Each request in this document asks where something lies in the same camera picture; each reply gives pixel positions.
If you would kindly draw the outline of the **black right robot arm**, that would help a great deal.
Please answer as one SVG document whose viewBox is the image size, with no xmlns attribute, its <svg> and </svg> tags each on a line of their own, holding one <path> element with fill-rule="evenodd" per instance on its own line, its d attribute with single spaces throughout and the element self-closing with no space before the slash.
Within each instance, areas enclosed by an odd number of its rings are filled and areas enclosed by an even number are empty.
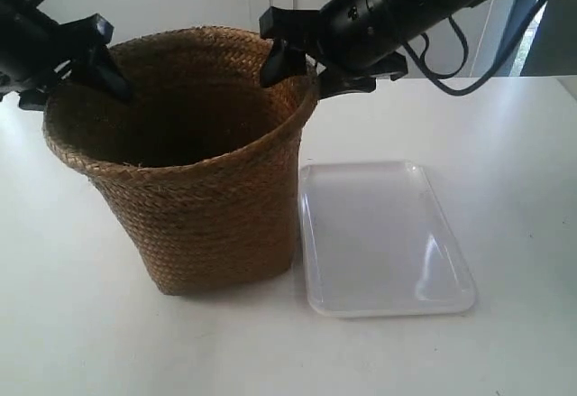
<svg viewBox="0 0 577 396">
<path fill-rule="evenodd" d="M 448 95 L 462 97 L 496 74 L 523 37 L 524 30 L 548 2 L 538 0 L 491 67 L 472 85 L 455 89 L 446 75 L 433 72 L 425 56 L 409 45 L 455 13 L 487 0 L 331 0 L 319 10 L 270 7 L 260 18 L 260 36 L 273 42 L 260 71 L 262 87 L 307 74 L 307 61 L 324 66 L 319 96 L 370 93 L 379 78 L 396 80 L 413 60 L 423 75 Z"/>
</svg>

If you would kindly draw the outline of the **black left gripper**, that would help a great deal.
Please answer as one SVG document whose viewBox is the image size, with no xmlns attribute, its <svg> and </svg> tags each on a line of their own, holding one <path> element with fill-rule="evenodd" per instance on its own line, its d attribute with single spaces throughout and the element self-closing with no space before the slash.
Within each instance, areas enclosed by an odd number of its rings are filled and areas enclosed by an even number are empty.
<svg viewBox="0 0 577 396">
<path fill-rule="evenodd" d="M 114 26 L 102 15 L 61 26 L 31 7 L 1 4 L 1 95 L 19 95 L 22 110 L 44 110 L 63 72 L 70 78 L 119 101 L 133 91 L 107 44 Z"/>
</svg>

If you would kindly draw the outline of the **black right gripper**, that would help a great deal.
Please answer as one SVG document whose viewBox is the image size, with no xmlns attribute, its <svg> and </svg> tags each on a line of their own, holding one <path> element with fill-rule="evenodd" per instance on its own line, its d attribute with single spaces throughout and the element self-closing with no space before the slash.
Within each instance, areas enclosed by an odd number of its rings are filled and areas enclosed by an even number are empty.
<svg viewBox="0 0 577 396">
<path fill-rule="evenodd" d="M 272 40 L 260 70 L 261 87 L 307 74 L 307 56 L 326 69 L 318 76 L 319 97 L 371 93 L 376 78 L 408 73 L 398 53 L 408 0 L 331 0 L 319 11 L 271 6 L 259 19 L 260 36 Z"/>
</svg>

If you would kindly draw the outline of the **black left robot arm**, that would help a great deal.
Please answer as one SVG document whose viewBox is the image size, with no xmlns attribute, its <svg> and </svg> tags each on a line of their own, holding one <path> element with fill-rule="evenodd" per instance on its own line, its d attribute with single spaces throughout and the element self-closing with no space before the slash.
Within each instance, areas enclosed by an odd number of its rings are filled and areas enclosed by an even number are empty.
<svg viewBox="0 0 577 396">
<path fill-rule="evenodd" d="M 1 0 L 1 96 L 19 95 L 22 110 L 41 111 L 64 80 L 132 99 L 108 43 L 114 26 L 92 14 L 59 23 L 39 9 L 44 0 Z"/>
</svg>

